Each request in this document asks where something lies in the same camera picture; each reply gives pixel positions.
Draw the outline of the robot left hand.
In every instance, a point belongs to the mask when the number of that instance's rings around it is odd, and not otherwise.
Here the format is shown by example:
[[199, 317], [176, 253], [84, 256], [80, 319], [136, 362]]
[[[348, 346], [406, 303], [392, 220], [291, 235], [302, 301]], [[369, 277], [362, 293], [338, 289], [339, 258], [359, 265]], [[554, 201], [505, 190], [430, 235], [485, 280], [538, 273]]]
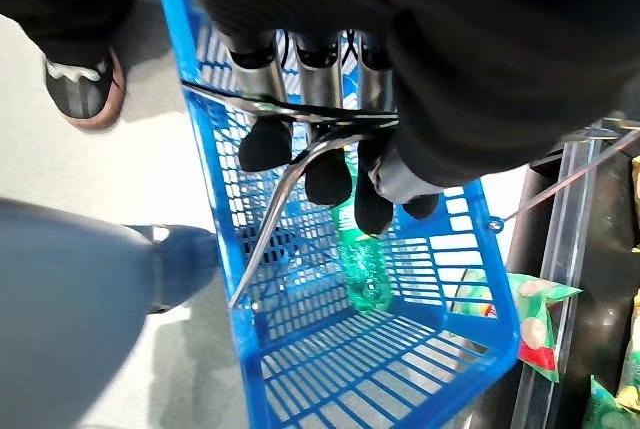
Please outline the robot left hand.
[[429, 216], [444, 189], [544, 155], [639, 79], [639, 0], [199, 0], [241, 54], [264, 33], [372, 36], [397, 127], [359, 146], [355, 215]]

